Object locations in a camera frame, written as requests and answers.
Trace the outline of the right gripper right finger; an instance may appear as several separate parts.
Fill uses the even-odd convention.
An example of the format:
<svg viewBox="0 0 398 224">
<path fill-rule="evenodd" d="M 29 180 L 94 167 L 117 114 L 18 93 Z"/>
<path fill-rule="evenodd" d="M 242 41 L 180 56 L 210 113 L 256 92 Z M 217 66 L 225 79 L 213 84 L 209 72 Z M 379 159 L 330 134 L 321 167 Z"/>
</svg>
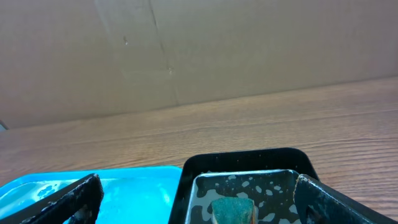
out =
<svg viewBox="0 0 398 224">
<path fill-rule="evenodd" d="M 305 174 L 296 180 L 294 204 L 302 223 L 397 224 Z"/>
</svg>

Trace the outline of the yellow green sponge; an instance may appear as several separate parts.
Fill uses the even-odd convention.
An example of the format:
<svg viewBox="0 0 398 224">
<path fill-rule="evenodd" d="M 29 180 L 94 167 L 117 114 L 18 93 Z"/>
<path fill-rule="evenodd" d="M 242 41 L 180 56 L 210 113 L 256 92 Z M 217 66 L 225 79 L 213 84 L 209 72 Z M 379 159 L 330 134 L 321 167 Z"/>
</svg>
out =
<svg viewBox="0 0 398 224">
<path fill-rule="evenodd" d="M 255 224 L 256 209 L 249 198 L 223 197 L 211 202 L 214 224 Z"/>
</svg>

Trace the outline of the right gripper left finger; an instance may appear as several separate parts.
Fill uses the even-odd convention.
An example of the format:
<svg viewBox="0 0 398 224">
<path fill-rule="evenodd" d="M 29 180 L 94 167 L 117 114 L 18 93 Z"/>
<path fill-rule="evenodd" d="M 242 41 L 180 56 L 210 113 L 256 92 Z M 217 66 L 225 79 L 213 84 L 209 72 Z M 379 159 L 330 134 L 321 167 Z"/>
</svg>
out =
<svg viewBox="0 0 398 224">
<path fill-rule="evenodd" d="M 94 224 L 104 196 L 98 174 L 89 174 L 1 220 L 5 224 Z"/>
</svg>

